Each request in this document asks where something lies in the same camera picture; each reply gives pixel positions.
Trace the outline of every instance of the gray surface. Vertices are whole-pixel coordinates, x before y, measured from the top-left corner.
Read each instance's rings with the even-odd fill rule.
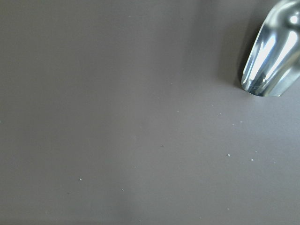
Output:
[[[0,223],[298,224],[300,82],[238,77],[275,2],[1,1]]]

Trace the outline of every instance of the metal scoop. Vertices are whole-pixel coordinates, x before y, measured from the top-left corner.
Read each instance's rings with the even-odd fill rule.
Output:
[[[280,96],[300,76],[300,0],[282,0],[258,33],[241,80],[257,96]]]

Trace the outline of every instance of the shiny metal scoop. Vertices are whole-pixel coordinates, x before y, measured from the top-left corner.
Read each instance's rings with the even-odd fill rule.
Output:
[[[241,80],[257,96],[280,96],[300,76],[300,0],[282,0],[258,33]]]

